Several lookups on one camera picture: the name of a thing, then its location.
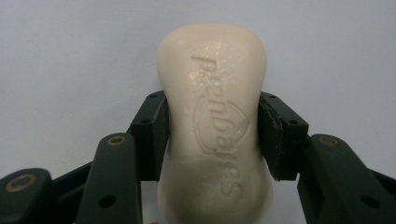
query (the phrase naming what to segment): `black plastic part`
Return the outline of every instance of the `black plastic part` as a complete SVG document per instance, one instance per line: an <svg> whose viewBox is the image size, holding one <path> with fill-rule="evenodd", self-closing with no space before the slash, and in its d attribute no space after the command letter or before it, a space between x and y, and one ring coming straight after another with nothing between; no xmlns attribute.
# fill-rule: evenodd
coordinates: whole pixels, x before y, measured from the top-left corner
<svg viewBox="0 0 396 224"><path fill-rule="evenodd" d="M49 223L69 224L75 222L91 165L92 163L89 162L52 181L53 195L56 200L52 213L48 214L51 220Z"/></svg>
<svg viewBox="0 0 396 224"><path fill-rule="evenodd" d="M99 143L77 224L143 223L134 138L114 133Z"/></svg>
<svg viewBox="0 0 396 224"><path fill-rule="evenodd" d="M274 180L295 180L308 123L279 98L262 92L258 125L262 155Z"/></svg>
<svg viewBox="0 0 396 224"><path fill-rule="evenodd" d="M158 181L169 137L169 112L163 91L146 98L127 133L134 137L138 148L139 179Z"/></svg>
<svg viewBox="0 0 396 224"><path fill-rule="evenodd" d="M298 191L308 224L396 223L396 202L341 139L316 134Z"/></svg>
<svg viewBox="0 0 396 224"><path fill-rule="evenodd" d="M380 174L377 171L372 170L375 178L381 183L382 187L387 190L387 192L393 197L396 202L396 179L393 179L387 175Z"/></svg>
<svg viewBox="0 0 396 224"><path fill-rule="evenodd" d="M33 168L15 172L0 181L0 223L43 223L51 201L50 173Z"/></svg>

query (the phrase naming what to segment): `hole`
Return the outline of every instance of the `hole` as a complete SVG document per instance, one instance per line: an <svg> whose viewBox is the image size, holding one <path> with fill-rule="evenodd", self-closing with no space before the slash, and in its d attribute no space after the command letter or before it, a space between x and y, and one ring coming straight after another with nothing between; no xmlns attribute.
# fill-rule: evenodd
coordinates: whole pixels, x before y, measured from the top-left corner
<svg viewBox="0 0 396 224"><path fill-rule="evenodd" d="M381 204L379 204L379 202L376 199L374 199L370 196L365 196L365 195L361 196L361 201L364 204L366 204L367 206L372 207L372 208L379 208L381 205Z"/></svg>
<svg viewBox="0 0 396 224"><path fill-rule="evenodd" d="M339 142L330 136L321 136L319 141L329 147L337 147L339 145Z"/></svg>
<svg viewBox="0 0 396 224"><path fill-rule="evenodd" d="M12 183L12 188L18 188L18 187L22 187L24 185L26 185L27 183L29 183L30 181L30 177L24 177L21 179L16 180L14 183Z"/></svg>
<svg viewBox="0 0 396 224"><path fill-rule="evenodd" d="M121 144L123 144L126 141L126 138L124 136L118 135L118 136L114 136L110 139L107 140L107 143L111 146L119 146Z"/></svg>
<svg viewBox="0 0 396 224"><path fill-rule="evenodd" d="M150 123L151 119L142 119L142 120L140 120L140 122L142 122L142 123Z"/></svg>
<svg viewBox="0 0 396 224"><path fill-rule="evenodd" d="M118 143L118 142L122 141L122 138L121 137L113 137L110 140L112 143Z"/></svg>
<svg viewBox="0 0 396 224"><path fill-rule="evenodd" d="M111 207L115 202L116 202L116 197L114 195L107 195L105 197L103 197L100 201L99 201L99 206L101 208L108 208Z"/></svg>
<svg viewBox="0 0 396 224"><path fill-rule="evenodd" d="M37 176L33 174L20 175L9 181L5 187L5 190L7 192L13 193L21 191L23 189L27 189L35 183L36 179Z"/></svg>

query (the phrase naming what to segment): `soap bar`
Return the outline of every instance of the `soap bar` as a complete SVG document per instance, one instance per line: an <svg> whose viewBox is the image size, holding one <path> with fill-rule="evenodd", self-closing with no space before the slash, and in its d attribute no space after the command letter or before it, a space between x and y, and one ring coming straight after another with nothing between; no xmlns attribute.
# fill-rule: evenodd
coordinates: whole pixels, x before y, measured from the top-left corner
<svg viewBox="0 0 396 224"><path fill-rule="evenodd" d="M239 26L181 27L157 69L170 112L160 211L171 224L258 223L273 197L257 131L262 42Z"/></svg>

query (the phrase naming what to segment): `white soap bar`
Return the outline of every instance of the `white soap bar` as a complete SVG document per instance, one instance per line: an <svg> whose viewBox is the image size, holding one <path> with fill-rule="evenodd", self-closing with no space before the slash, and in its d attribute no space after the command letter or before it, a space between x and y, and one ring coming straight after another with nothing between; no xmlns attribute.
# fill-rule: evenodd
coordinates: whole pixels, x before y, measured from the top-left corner
<svg viewBox="0 0 396 224"><path fill-rule="evenodd" d="M186 26L163 40L157 68L171 121L163 215L171 224L259 222L272 203L257 130L262 42L238 26Z"/></svg>

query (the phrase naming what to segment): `white background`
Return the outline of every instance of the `white background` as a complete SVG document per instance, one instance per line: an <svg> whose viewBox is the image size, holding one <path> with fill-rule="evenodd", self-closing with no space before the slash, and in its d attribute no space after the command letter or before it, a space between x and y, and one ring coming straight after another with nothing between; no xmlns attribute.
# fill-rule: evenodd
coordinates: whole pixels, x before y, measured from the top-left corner
<svg viewBox="0 0 396 224"><path fill-rule="evenodd" d="M42 167L52 177L91 161L162 89L161 39L181 25L247 27L267 48L263 90L309 124L346 140L396 176L396 2L1 1L0 176ZM166 223L144 183L145 223ZM305 223L296 182L274 183L265 223Z"/></svg>

